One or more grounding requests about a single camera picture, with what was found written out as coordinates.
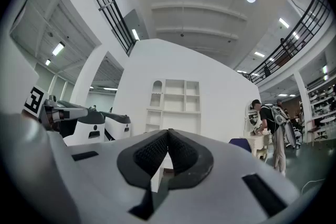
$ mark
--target blue chair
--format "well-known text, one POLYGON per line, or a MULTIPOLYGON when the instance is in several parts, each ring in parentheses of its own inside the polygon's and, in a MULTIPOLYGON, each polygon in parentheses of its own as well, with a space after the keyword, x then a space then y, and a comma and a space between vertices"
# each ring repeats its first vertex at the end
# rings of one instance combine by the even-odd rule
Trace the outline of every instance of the blue chair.
POLYGON ((230 140, 229 144, 239 146, 239 147, 249 151, 250 153, 252 153, 251 147, 250 147, 247 139, 245 139, 245 138, 232 138, 230 140))

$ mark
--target cable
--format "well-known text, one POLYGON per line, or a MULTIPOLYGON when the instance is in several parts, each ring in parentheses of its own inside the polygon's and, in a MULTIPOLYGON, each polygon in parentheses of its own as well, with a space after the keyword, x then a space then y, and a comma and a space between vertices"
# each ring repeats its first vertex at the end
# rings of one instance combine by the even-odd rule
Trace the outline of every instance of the cable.
POLYGON ((303 194, 303 189, 304 189, 309 183, 311 183, 311 182, 319 182, 319 181, 323 181, 323 180, 325 180, 325 178, 324 178, 324 179, 320 179, 320 180, 312 180, 312 181, 308 181, 308 182, 303 186, 303 188, 302 188, 302 190, 301 190, 301 194, 303 194))

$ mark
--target pants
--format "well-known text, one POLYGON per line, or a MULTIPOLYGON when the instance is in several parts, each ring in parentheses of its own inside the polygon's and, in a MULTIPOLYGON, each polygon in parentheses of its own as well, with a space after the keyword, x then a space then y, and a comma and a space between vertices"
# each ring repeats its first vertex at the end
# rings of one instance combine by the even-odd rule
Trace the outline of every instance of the pants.
POLYGON ((284 128, 279 126, 273 135, 273 167, 275 170, 285 175, 286 170, 286 156, 285 156, 285 142, 284 142, 284 128))

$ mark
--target staircase railing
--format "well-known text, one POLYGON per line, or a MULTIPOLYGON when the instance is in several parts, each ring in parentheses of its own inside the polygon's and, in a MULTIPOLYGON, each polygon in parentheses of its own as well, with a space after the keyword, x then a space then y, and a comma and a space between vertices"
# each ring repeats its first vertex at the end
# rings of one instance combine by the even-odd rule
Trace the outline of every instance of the staircase railing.
POLYGON ((316 35, 330 11, 328 0, 312 0, 294 29, 281 44, 257 68, 244 76, 254 84, 258 84, 284 66, 316 35))
POLYGON ((116 0, 96 0, 99 5, 99 12, 104 14, 104 17, 119 41, 120 45, 123 47, 127 55, 129 56, 131 50, 136 43, 135 38, 131 35, 121 13, 116 3, 116 0))

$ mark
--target floor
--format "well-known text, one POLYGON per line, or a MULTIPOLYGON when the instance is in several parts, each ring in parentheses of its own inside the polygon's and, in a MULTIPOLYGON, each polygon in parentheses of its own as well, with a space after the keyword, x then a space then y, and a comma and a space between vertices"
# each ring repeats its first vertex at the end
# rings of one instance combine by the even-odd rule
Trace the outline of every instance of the floor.
MULTIPOLYGON (((301 191, 304 185, 311 180, 324 179, 328 173, 332 158, 336 152, 336 140, 302 144, 299 149, 288 147, 286 153, 286 177, 291 180, 301 191)), ((269 147, 267 164, 272 166, 273 147, 269 147)), ((160 188, 157 193, 152 193, 154 208, 158 208, 168 194, 168 181, 173 177, 172 173, 164 172, 160 188)), ((321 185, 323 181, 309 183, 303 190, 305 193, 312 187, 321 185)))

